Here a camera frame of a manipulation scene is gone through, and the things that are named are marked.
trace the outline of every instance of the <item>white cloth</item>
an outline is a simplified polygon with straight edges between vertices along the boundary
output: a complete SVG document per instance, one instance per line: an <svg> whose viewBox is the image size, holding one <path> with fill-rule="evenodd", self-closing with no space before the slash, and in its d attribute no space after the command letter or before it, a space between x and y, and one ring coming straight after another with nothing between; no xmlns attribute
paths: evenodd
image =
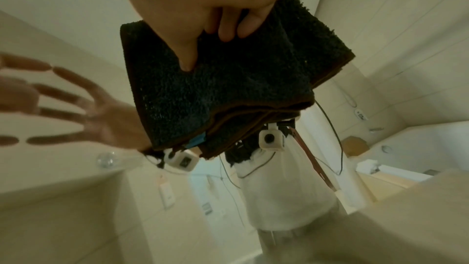
<svg viewBox="0 0 469 264"><path fill-rule="evenodd" d="M250 160L234 165L254 228L300 228L337 207L334 192L291 135L285 139L285 151L273 154L259 149Z"/></svg>

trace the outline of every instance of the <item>towel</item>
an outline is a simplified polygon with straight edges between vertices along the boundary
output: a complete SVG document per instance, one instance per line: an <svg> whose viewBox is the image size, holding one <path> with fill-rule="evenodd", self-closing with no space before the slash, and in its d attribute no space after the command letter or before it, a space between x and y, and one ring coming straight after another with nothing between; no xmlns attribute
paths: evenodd
<svg viewBox="0 0 469 264"><path fill-rule="evenodd" d="M183 72L144 22L121 26L128 77L153 149L198 145L211 158L266 123L314 104L313 88L355 56L299 0L278 0L247 38L198 39L198 61Z"/></svg>

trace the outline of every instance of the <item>light switch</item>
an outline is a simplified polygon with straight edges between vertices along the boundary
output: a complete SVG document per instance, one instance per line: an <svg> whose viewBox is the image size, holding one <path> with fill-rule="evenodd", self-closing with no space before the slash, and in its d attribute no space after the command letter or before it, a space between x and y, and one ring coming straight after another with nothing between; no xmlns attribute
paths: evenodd
<svg viewBox="0 0 469 264"><path fill-rule="evenodd" d="M171 184L169 182L165 182L161 184L159 188L165 209L172 207L176 203L176 196L174 196Z"/></svg>

